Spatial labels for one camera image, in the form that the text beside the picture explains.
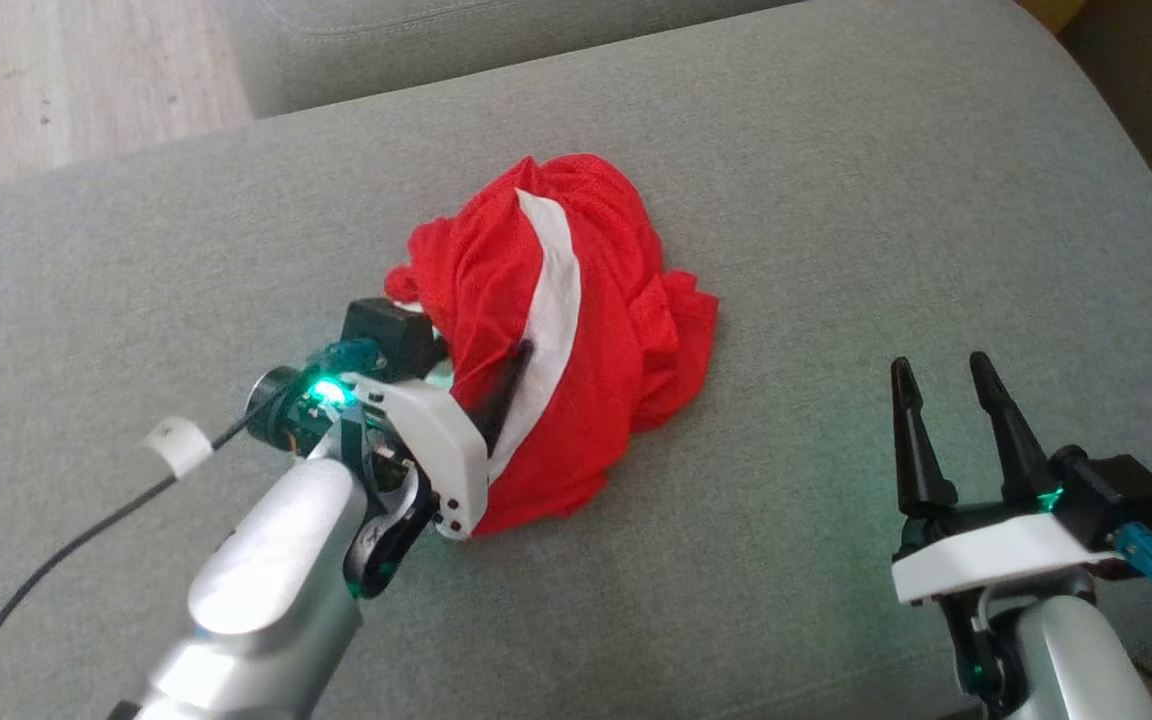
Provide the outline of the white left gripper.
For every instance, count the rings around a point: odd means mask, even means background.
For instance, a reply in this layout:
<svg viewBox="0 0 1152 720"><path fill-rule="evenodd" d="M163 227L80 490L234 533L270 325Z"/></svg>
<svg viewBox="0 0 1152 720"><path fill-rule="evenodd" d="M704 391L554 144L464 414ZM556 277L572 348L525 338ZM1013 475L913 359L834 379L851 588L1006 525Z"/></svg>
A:
<svg viewBox="0 0 1152 720"><path fill-rule="evenodd" d="M419 469L435 497L435 530L467 541L488 506L488 450L497 448L532 353L531 340L513 346L468 415L447 389L422 379L380 382L353 372L276 366L247 397L247 432L294 457L342 460L343 427L353 420L361 425L358 455L379 452Z"/></svg>

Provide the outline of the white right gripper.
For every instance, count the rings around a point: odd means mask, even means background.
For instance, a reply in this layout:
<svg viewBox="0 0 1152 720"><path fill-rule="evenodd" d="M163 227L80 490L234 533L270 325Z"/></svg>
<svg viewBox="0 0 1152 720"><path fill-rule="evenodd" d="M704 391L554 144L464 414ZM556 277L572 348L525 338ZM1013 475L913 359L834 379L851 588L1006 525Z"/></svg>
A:
<svg viewBox="0 0 1152 720"><path fill-rule="evenodd" d="M1059 483L1047 471L1047 452L990 356L973 351L969 367L975 396L995 437L1001 495L1009 503L1043 505L1059 492ZM1052 511L946 533L943 518L932 516L957 505L957 488L935 456L922 418L922 391L905 357L892 361L890 395L899 511L910 518L890 568L899 602L914 605L1052 571L1123 562L1115 550L1089 547Z"/></svg>

